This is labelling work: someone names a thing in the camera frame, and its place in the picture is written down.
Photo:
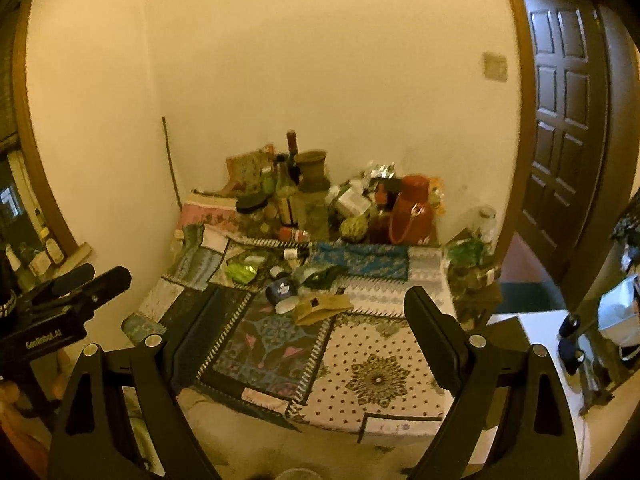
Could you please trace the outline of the green wrapper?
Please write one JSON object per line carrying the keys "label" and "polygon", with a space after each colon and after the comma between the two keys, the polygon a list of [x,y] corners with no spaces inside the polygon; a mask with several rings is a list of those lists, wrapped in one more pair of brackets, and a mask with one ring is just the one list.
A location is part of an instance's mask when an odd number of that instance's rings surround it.
{"label": "green wrapper", "polygon": [[248,285],[257,278],[259,266],[254,262],[230,261],[227,263],[226,275],[232,282]]}

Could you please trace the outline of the yellow paper bag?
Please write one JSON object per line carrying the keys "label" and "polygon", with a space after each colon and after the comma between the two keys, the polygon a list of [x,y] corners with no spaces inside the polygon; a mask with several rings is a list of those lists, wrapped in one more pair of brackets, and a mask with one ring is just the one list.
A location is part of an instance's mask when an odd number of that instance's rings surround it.
{"label": "yellow paper bag", "polygon": [[353,307],[352,302],[345,295],[309,296],[295,307],[293,318],[297,325],[309,326],[352,310]]}

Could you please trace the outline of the white plastic bag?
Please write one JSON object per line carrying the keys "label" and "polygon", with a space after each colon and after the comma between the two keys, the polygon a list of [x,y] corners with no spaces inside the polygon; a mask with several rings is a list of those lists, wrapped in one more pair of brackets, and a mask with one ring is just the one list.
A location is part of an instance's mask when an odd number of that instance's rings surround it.
{"label": "white plastic bag", "polygon": [[639,354],[639,280],[625,278],[600,299],[598,307],[600,335],[617,348],[622,362]]}

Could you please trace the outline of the patchwork patterned tablecloth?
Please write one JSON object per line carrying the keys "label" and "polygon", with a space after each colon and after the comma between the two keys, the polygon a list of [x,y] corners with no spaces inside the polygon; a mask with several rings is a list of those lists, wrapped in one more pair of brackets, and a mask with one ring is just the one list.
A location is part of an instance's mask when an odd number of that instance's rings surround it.
{"label": "patchwork patterned tablecloth", "polygon": [[[444,255],[434,246],[282,242],[266,234],[271,214],[238,214],[228,198],[192,195],[181,211],[172,261],[134,312],[168,321],[183,289],[219,296],[178,359],[180,390],[293,428],[300,425],[394,442],[427,438],[450,394],[428,368],[405,318],[410,288],[454,310]],[[248,285],[226,275],[230,261],[254,262]],[[292,278],[299,302],[345,295],[352,310],[314,325],[277,314],[266,288]]]}

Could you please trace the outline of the dark red sauce bottle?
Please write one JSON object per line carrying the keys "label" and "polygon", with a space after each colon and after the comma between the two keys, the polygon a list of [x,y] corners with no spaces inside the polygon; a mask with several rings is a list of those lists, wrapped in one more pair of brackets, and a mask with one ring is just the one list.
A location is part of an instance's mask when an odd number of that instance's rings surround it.
{"label": "dark red sauce bottle", "polygon": [[390,206],[388,193],[383,182],[378,182],[374,192],[375,213],[369,223],[369,240],[371,244],[389,245]]}

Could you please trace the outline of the white box with label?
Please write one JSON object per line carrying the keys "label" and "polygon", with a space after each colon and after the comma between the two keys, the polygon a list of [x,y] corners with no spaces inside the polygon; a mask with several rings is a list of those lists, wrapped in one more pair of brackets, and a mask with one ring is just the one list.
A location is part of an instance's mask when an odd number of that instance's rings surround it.
{"label": "white box with label", "polygon": [[343,218],[362,216],[369,211],[370,207],[370,200],[353,188],[348,188],[335,201],[335,210]]}

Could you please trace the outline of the dark wooden door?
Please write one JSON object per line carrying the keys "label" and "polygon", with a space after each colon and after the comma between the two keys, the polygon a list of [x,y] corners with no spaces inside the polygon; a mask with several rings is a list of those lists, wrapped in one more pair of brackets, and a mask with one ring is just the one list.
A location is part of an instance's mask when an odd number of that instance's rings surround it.
{"label": "dark wooden door", "polygon": [[518,232],[555,282],[564,278],[600,177],[608,62],[590,0],[525,0],[534,48],[536,116]]}

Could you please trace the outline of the brown clay pot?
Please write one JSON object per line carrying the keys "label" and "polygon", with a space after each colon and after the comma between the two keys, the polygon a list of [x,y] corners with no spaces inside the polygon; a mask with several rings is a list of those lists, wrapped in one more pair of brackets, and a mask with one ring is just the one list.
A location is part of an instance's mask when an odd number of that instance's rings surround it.
{"label": "brown clay pot", "polygon": [[305,193],[327,191],[330,181],[326,177],[326,151],[299,153],[294,157],[300,170],[299,189]]}

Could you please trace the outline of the wall light switch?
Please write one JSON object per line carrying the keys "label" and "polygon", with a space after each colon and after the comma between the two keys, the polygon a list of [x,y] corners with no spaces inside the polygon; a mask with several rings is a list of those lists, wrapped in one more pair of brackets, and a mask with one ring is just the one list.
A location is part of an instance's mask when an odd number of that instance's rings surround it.
{"label": "wall light switch", "polygon": [[508,59],[503,54],[484,52],[483,70],[486,79],[506,82],[508,80]]}

